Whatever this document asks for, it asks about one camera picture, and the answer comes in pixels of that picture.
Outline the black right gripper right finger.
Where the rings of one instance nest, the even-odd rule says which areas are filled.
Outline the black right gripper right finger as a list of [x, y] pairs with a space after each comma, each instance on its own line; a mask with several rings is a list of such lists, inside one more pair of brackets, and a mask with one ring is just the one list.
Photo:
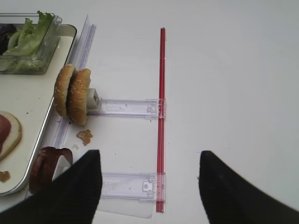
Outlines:
[[212, 151], [202, 151], [199, 194], [211, 224], [297, 224], [299, 212], [238, 175]]

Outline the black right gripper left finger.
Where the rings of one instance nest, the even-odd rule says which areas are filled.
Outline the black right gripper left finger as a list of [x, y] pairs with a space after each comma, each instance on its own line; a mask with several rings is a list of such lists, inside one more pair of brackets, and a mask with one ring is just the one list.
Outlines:
[[99, 150], [89, 150], [53, 183], [0, 214], [2, 224], [91, 224], [102, 189]]

